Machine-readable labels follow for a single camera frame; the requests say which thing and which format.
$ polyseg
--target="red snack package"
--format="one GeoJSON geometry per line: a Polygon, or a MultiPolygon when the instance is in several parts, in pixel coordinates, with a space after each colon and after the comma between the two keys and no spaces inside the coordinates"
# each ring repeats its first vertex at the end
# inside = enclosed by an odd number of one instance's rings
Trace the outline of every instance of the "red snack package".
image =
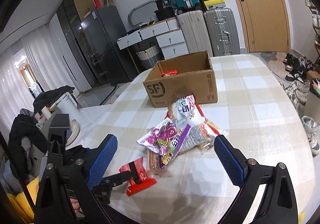
{"type": "Polygon", "coordinates": [[[140,157],[131,163],[123,165],[119,169],[119,172],[130,171],[132,173],[132,178],[129,180],[129,185],[127,187],[128,197],[157,183],[156,179],[150,178],[147,175],[142,163],[143,157],[140,157]]]}
{"type": "Polygon", "coordinates": [[[177,74],[177,70],[172,70],[172,71],[162,73],[161,76],[167,77],[167,76],[172,76],[172,75],[176,75],[176,74],[177,74]]]}

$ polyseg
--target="gray refrigerator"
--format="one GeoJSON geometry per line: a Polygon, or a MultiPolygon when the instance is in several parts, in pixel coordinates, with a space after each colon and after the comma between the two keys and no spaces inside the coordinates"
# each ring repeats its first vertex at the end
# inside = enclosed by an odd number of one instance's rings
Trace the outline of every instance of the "gray refrigerator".
{"type": "Polygon", "coordinates": [[[116,41],[127,35],[115,6],[96,8],[81,22],[93,50],[92,60],[102,69],[101,76],[116,86],[132,81],[138,71],[127,50],[120,50],[116,41]]]}

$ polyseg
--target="white curtain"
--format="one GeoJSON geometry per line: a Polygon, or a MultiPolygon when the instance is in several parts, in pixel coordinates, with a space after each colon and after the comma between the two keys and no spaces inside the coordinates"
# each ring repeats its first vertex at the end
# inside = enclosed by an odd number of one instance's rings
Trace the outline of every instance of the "white curtain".
{"type": "Polygon", "coordinates": [[[38,27],[21,38],[28,62],[44,91],[69,85],[74,87],[61,60],[61,51],[49,24],[38,27]]]}
{"type": "Polygon", "coordinates": [[[21,109],[33,111],[33,97],[14,64],[11,47],[0,55],[0,131],[9,140],[14,118],[21,109]]]}

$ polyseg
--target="human hand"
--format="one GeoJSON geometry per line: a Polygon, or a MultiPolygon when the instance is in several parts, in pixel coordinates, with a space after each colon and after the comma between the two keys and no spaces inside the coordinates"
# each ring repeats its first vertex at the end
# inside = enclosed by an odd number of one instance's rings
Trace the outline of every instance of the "human hand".
{"type": "MultiPolygon", "coordinates": [[[[38,194],[38,190],[39,190],[39,184],[37,184],[37,186],[36,186],[36,193],[37,194],[38,194]]],[[[78,200],[70,199],[70,202],[72,204],[73,210],[77,214],[80,211],[80,204],[79,204],[78,200]]]]}

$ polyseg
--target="ceiling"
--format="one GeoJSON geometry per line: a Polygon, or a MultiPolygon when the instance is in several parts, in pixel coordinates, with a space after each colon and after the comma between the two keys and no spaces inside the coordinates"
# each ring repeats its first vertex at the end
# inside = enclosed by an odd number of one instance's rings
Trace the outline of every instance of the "ceiling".
{"type": "Polygon", "coordinates": [[[25,34],[48,23],[63,0],[22,0],[0,33],[0,54],[25,34]]]}

